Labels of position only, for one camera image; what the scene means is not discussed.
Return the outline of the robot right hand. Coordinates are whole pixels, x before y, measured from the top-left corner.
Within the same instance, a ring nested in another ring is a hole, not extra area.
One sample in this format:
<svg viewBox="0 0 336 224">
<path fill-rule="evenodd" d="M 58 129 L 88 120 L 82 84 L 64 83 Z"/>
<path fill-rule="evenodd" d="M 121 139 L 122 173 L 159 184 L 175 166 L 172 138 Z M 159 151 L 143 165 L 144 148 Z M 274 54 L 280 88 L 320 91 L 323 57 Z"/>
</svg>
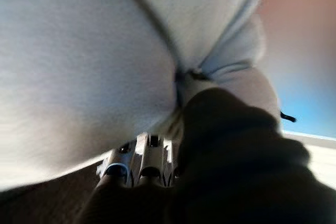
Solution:
<svg viewBox="0 0 336 224">
<path fill-rule="evenodd" d="M 335 223 L 335 190 L 315 178 L 307 149 L 283 137 L 273 116 L 200 73 L 180 76 L 178 90 L 177 183 L 126 188 L 110 171 L 78 223 Z"/>
</svg>

